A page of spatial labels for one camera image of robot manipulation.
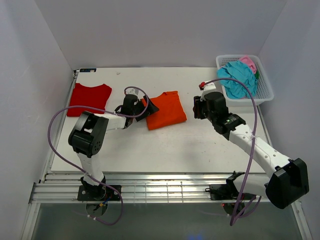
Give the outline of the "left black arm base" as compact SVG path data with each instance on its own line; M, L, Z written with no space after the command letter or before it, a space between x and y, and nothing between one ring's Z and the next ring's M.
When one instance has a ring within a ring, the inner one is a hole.
M78 189L77 200L78 201L119 201L120 196L115 191L104 185L91 185L84 180L84 177L80 178L81 185Z

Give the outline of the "orange t shirt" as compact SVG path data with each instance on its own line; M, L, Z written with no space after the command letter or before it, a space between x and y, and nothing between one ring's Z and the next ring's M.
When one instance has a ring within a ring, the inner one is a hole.
M149 131L187 121L178 91L166 91L150 101L159 109L146 118Z

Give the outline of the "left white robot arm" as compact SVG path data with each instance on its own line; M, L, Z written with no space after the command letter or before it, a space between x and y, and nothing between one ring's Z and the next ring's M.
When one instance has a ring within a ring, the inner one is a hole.
M143 100L138 99L135 94L127 94L122 105L113 114L84 111L68 137L68 144L77 154L85 171L80 181L84 186L90 186L88 193L95 200L106 195L106 187L101 184L105 182L105 176L100 169L99 160L106 132L126 129L133 120L139 122L160 110L146 95Z

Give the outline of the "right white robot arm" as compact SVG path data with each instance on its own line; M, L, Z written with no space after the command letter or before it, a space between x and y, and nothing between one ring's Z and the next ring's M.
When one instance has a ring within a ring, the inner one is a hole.
M195 96L193 113L195 119L209 120L218 134L252 156L265 172L264 176L257 176L234 171L224 184L209 187L213 200L237 199L242 194L245 199L261 196L284 209L309 192L307 164L300 158L289 158L254 136L244 119L229 112L222 93Z

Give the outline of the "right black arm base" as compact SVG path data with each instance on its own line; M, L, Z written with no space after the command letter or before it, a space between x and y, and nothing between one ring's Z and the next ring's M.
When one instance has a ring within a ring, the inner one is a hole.
M210 194L211 200L237 200L242 186L245 172L234 171L223 184L210 184L205 188L205 192Z

